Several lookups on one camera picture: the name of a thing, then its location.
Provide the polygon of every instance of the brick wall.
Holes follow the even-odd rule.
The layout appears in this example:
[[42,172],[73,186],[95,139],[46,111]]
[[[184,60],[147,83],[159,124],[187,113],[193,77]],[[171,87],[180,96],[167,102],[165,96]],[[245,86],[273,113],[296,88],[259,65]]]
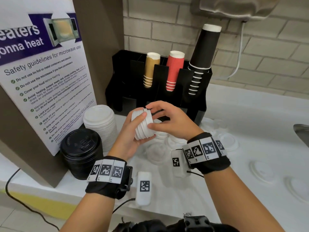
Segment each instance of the brick wall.
[[190,59],[204,23],[222,26],[211,83],[309,99],[309,0],[280,0],[272,15],[248,22],[238,72],[240,22],[191,15],[191,0],[123,0],[125,48]]

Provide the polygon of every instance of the sink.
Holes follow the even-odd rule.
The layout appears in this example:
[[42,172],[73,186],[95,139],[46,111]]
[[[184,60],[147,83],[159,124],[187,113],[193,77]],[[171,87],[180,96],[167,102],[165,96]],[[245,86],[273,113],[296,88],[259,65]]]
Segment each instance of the sink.
[[309,125],[295,124],[293,129],[297,136],[309,147]]

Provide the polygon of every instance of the cable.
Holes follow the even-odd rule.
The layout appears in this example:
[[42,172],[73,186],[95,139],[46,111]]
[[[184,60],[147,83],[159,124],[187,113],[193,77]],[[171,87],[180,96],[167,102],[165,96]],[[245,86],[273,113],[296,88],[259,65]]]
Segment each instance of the cable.
[[241,58],[241,51],[242,51],[242,48],[243,48],[243,29],[244,29],[244,27],[245,27],[245,22],[242,22],[241,31],[240,31],[240,43],[239,43],[239,51],[238,51],[238,58],[237,58],[236,68],[233,71],[233,73],[231,75],[229,75],[228,77],[220,77],[218,79],[228,79],[228,78],[234,76],[235,73],[238,71],[239,64],[240,64],[240,58]]
[[193,173],[193,174],[195,174],[195,175],[198,175],[198,176],[200,176],[200,177],[204,178],[204,176],[203,176],[203,175],[200,175],[200,174],[197,174],[197,173],[194,173],[194,172],[188,171],[188,170],[187,170],[187,173]]
[[20,170],[20,169],[18,169],[18,170],[10,177],[10,179],[7,181],[7,183],[5,184],[5,192],[6,192],[7,196],[9,196],[11,199],[15,200],[16,202],[20,203],[22,206],[24,206],[25,208],[27,208],[27,209],[30,210],[31,212],[39,214],[47,224],[50,224],[51,226],[55,227],[55,228],[59,231],[58,226],[54,225],[53,223],[48,222],[48,221],[45,219],[45,217],[44,217],[41,213],[39,213],[39,212],[37,212],[37,211],[34,211],[33,209],[31,209],[30,207],[28,207],[27,205],[25,205],[25,203],[23,203],[22,201],[20,201],[19,199],[15,198],[15,197],[13,197],[13,196],[9,193],[9,190],[8,190],[9,183],[10,183],[10,181],[12,180],[12,178],[16,175],[16,173],[18,173],[19,170]]
[[114,211],[113,211],[113,213],[115,212],[115,211],[117,211],[117,209],[118,208],[120,208],[122,205],[124,205],[125,203],[127,203],[127,202],[129,202],[129,201],[134,201],[135,200],[135,198],[132,198],[132,199],[128,199],[127,201],[125,201],[125,202],[123,202],[122,204],[120,204]]

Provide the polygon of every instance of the safety guidelines poster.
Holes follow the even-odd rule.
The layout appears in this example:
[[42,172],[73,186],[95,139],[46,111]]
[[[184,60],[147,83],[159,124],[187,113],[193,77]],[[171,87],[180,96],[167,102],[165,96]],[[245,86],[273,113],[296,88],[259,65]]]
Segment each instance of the safety guidelines poster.
[[96,105],[72,0],[0,0],[0,85],[55,155]]

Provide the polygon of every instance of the counter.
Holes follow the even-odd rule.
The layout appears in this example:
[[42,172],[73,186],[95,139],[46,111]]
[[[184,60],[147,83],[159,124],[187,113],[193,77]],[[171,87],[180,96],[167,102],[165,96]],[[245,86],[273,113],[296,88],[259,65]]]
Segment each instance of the counter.
[[[309,100],[213,84],[209,85],[206,98],[205,116],[224,120],[239,142],[239,148],[228,153],[234,171],[287,232],[307,231],[309,204],[290,194],[284,178],[293,176],[309,185],[309,148],[293,130],[294,124],[309,125]],[[118,130],[124,120],[125,117],[116,115]],[[252,160],[268,163],[275,172],[275,180],[265,183],[253,176],[249,170]],[[193,174],[185,179],[175,178],[171,162],[156,166],[142,153],[137,153],[128,165],[133,166],[133,176],[138,171],[152,173],[151,204],[140,209],[179,218],[184,213],[206,215],[211,222],[220,222],[203,178]],[[0,189],[16,170],[17,166],[0,155]],[[10,191],[76,205],[86,186],[86,181],[75,179],[70,172],[56,188],[41,186],[20,172],[13,178]],[[133,197],[134,188],[116,204]],[[134,202],[123,207],[138,208]]]

